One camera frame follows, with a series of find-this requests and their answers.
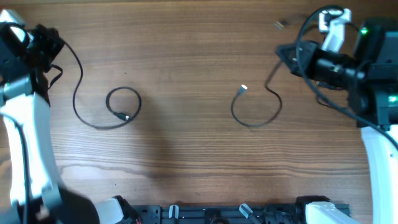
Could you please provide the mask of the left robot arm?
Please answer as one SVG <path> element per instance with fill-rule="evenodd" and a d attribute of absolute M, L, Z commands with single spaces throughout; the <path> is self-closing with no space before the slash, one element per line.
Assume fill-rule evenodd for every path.
<path fill-rule="evenodd" d="M 11 207 L 1 223 L 99 223 L 94 204 L 67 190 L 49 131 L 53 68 L 64 41 L 54 28 L 32 30 L 10 9 L 1 11 L 1 116 L 12 160 Z"/>

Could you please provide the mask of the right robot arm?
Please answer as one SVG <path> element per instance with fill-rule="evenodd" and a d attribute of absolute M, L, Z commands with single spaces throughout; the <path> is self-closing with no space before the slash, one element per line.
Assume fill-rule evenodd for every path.
<path fill-rule="evenodd" d="M 363 22 L 354 56 L 296 41 L 276 54 L 292 74 L 348 92 L 341 113 L 358 122 L 368 154 L 373 222 L 397 223 L 397 21 L 373 17 Z"/>

